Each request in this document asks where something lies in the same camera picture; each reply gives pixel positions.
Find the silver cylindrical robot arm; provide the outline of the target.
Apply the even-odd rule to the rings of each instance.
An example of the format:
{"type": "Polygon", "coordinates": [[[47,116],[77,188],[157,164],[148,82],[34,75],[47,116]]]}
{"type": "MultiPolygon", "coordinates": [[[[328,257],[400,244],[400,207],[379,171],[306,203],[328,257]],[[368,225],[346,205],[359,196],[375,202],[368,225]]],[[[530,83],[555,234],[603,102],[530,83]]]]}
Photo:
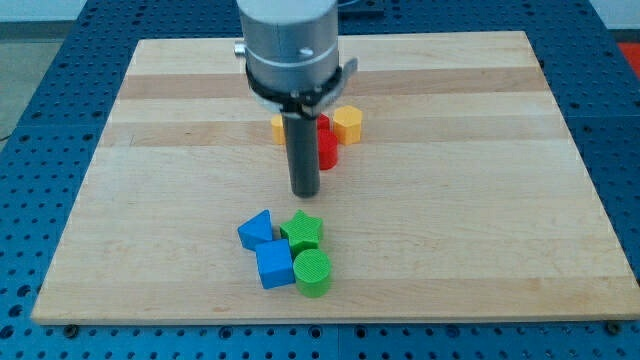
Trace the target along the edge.
{"type": "Polygon", "coordinates": [[[249,73],[281,93],[326,83],[339,65],[336,0],[238,0],[249,73]]]}

